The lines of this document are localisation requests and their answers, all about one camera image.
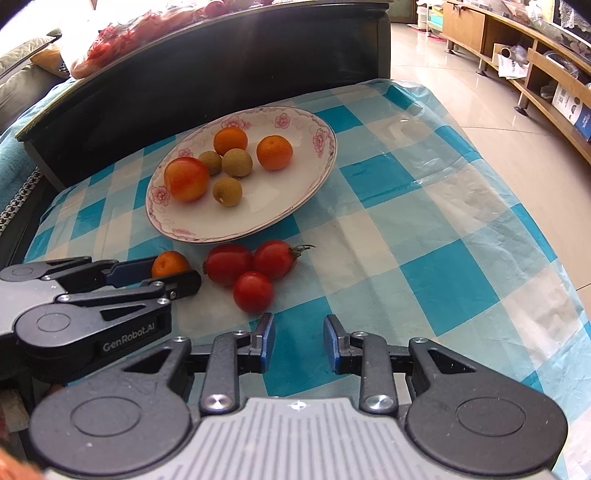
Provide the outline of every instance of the plate rim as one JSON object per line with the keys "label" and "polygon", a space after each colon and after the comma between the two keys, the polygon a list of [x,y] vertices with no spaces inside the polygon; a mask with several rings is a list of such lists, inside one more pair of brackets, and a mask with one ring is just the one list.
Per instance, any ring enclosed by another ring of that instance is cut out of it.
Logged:
{"label": "plate rim", "polygon": [[[156,171],[158,170],[159,166],[162,165],[162,163],[164,162],[164,160],[166,160],[166,158],[170,155],[170,153],[181,142],[183,142],[184,140],[188,139],[189,137],[195,136],[195,135],[203,132],[210,125],[213,125],[213,124],[218,123],[218,122],[222,122],[224,119],[230,118],[231,116],[234,116],[234,115],[240,115],[242,113],[257,113],[257,112],[261,112],[263,110],[269,110],[269,109],[291,109],[291,110],[298,111],[300,113],[305,114],[305,116],[310,117],[313,121],[316,121],[317,124],[319,124],[319,125],[321,125],[323,127],[326,127],[329,130],[330,143],[334,142],[334,149],[332,149],[332,152],[330,152],[331,145],[329,144],[329,157],[327,159],[327,163],[326,163],[326,167],[324,168],[324,172],[322,172],[322,174],[318,177],[317,181],[310,188],[309,192],[307,194],[305,194],[299,201],[297,201],[291,207],[289,207],[288,209],[284,210],[280,214],[274,216],[271,220],[268,220],[268,221],[264,222],[261,225],[254,226],[253,228],[248,229],[248,230],[245,230],[245,231],[240,232],[240,233],[233,233],[233,234],[230,234],[230,235],[224,235],[224,236],[218,236],[218,237],[210,237],[210,238],[195,238],[195,237],[192,237],[191,238],[191,237],[178,236],[178,235],[176,235],[174,233],[164,232],[161,229],[161,227],[159,227],[158,225],[156,225],[154,222],[157,221],[157,220],[155,220],[155,219],[152,218],[152,216],[150,215],[149,207],[148,207],[148,203],[150,203],[150,206],[152,206],[152,201],[151,201],[151,198],[150,198],[150,185],[152,185],[152,181],[154,179],[154,175],[156,174]],[[167,238],[171,238],[172,240],[176,240],[176,241],[179,241],[179,242],[190,243],[190,244],[216,244],[216,243],[221,243],[221,242],[229,242],[229,241],[232,241],[232,240],[236,240],[238,238],[243,238],[245,236],[252,235],[253,233],[257,233],[257,232],[259,232],[259,231],[261,231],[261,230],[263,230],[263,229],[265,229],[267,227],[270,227],[271,225],[274,225],[275,223],[283,220],[284,218],[286,218],[287,216],[289,216],[290,214],[292,214],[293,212],[295,212],[303,204],[305,204],[305,202],[307,202],[308,200],[310,200],[316,194],[316,192],[318,192],[318,190],[320,190],[320,188],[322,187],[322,185],[324,185],[324,182],[326,181],[326,179],[328,178],[330,172],[332,171],[333,167],[335,166],[336,156],[337,156],[337,137],[336,137],[335,131],[333,130],[333,128],[324,119],[322,119],[321,117],[319,117],[318,115],[316,115],[313,112],[309,112],[308,110],[304,110],[302,108],[298,108],[298,107],[290,106],[290,105],[264,105],[264,106],[254,107],[254,108],[247,108],[247,109],[240,110],[240,111],[237,111],[237,112],[232,112],[232,113],[229,113],[228,115],[224,115],[224,116],[222,116],[220,118],[216,118],[215,120],[212,120],[211,122],[208,122],[208,123],[206,123],[206,124],[198,127],[198,129],[194,130],[193,132],[185,135],[178,142],[176,142],[175,145],[166,153],[166,155],[164,156],[164,158],[162,160],[160,160],[160,162],[158,163],[158,165],[156,165],[156,168],[154,169],[154,172],[150,176],[150,180],[149,180],[148,185],[147,185],[147,188],[146,188],[146,194],[145,194],[145,200],[144,200],[144,210],[145,210],[145,213],[146,213],[146,217],[148,217],[148,220],[149,220],[150,224],[152,224],[152,226],[161,235],[164,235]]]}

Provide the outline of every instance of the tangerine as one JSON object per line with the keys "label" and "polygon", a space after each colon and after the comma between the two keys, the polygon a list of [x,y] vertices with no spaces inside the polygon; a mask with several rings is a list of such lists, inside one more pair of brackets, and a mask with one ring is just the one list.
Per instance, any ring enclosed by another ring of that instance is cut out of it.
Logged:
{"label": "tangerine", "polygon": [[265,170],[281,170],[289,165],[294,149],[280,135],[263,138],[256,147],[256,157]]}
{"label": "tangerine", "polygon": [[152,277],[167,277],[191,270],[191,264],[184,255],[174,250],[162,252],[152,264]]}
{"label": "tangerine", "polygon": [[228,150],[240,148],[246,150],[248,137],[244,130],[238,127],[222,128],[213,137],[213,149],[220,155],[225,155]]}

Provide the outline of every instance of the tomato stem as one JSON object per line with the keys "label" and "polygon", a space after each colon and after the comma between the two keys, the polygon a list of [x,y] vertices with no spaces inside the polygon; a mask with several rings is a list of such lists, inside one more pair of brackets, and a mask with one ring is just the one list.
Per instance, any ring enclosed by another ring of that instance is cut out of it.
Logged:
{"label": "tomato stem", "polygon": [[309,250],[310,248],[316,248],[315,245],[298,245],[297,247],[290,247],[290,253],[293,258],[298,258],[302,255],[303,252]]}

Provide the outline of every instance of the peach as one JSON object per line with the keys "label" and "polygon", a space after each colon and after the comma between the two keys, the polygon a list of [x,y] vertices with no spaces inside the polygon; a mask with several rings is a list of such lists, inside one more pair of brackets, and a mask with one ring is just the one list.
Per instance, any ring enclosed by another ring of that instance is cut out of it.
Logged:
{"label": "peach", "polygon": [[192,202],[207,191],[209,170],[196,158],[179,157],[166,165],[164,184],[176,200]]}

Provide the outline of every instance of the plastic table cover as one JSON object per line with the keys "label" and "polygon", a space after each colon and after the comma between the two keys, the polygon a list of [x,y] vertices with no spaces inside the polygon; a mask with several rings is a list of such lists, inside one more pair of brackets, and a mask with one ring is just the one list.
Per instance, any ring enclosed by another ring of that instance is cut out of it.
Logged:
{"label": "plastic table cover", "polygon": [[[523,205],[437,98],[414,83],[373,80],[283,102],[334,129],[327,182],[293,215],[238,241],[312,244],[275,284],[271,369],[243,375],[245,395],[358,396],[330,372],[325,315],[388,343],[432,338],[555,399],[569,438],[554,469],[591,475],[591,326],[562,264]],[[150,176],[187,132],[144,148],[62,192],[27,261],[92,255],[131,260],[175,249],[194,267],[211,246],[174,242],[150,225]],[[232,293],[204,279],[174,305],[174,334],[196,343],[250,329]],[[198,399],[196,379],[190,401]]]}

